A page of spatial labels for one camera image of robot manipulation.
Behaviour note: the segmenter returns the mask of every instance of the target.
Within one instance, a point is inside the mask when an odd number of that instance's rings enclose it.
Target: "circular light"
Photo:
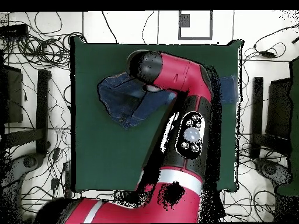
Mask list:
[[[194,151],[194,152],[198,152],[199,151],[199,147],[195,144],[192,144],[191,145],[191,150]]]
[[[191,125],[193,125],[193,122],[192,122],[192,120],[188,120],[188,121],[186,122],[186,125],[188,125],[188,126],[191,126]]]
[[[189,144],[187,142],[182,143],[182,148],[187,149],[189,147]]]
[[[200,139],[199,130],[195,127],[187,128],[187,130],[184,132],[184,138],[188,142],[198,142]]]
[[[200,117],[198,115],[193,115],[192,116],[192,120],[194,121],[198,121],[200,119]]]

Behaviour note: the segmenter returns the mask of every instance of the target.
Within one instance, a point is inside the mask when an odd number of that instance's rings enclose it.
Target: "denim fabric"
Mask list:
[[[238,101],[235,76],[220,78],[221,99],[223,103]],[[162,105],[169,105],[176,94],[162,90],[147,92],[142,89],[143,83],[131,80],[127,73],[109,76],[98,84],[98,94],[111,116],[124,129],[138,125]]]
[[[238,81],[235,75],[226,76],[219,79],[221,95],[220,99],[224,103],[236,103],[239,101]]]

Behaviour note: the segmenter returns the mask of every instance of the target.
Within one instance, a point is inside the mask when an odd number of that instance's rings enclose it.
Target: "black frame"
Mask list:
[[[48,82],[51,72],[41,69],[37,81],[36,129],[4,134],[4,148],[12,148],[36,141],[36,153],[46,155],[50,146],[48,142]]]
[[[210,36],[209,37],[182,37],[181,28],[190,27],[190,15],[182,14],[179,10],[179,40],[212,40],[213,38],[213,11],[210,10]]]

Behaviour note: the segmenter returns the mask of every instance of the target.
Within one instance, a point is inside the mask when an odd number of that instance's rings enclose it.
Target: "black stand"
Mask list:
[[[11,148],[36,141],[36,153],[21,156],[10,164],[6,177],[1,180],[0,217],[3,223],[22,223],[21,189],[25,176],[38,169],[46,157],[50,147],[48,142],[48,82],[51,72],[40,70],[37,82],[37,109],[36,129],[18,131],[5,134],[2,137],[2,146]]]

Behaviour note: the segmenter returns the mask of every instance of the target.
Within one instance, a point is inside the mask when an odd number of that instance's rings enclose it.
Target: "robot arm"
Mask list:
[[[60,222],[196,223],[213,95],[207,72],[195,62],[144,50],[128,57],[128,72],[146,85],[177,93],[135,192],[137,197],[148,193],[148,200],[126,208],[85,198]]]

